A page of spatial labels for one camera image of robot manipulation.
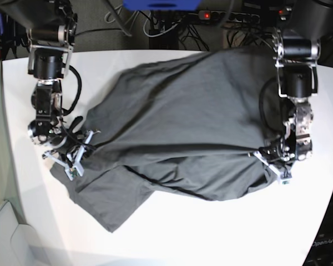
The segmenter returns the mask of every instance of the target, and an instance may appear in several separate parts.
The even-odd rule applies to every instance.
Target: white tabletop
[[[86,116],[108,94],[121,70],[141,63],[185,57],[186,51],[74,53],[71,64],[83,90],[70,115]],[[27,222],[40,236],[52,265],[292,265],[301,266],[317,234],[333,191],[333,69],[319,67],[314,111],[314,155],[298,163],[289,186],[273,183],[241,199],[207,202],[154,193],[113,234],[74,204],[43,161],[27,125],[34,119],[36,80],[27,59],[3,63],[11,147]],[[77,89],[73,74],[63,82],[63,106]]]

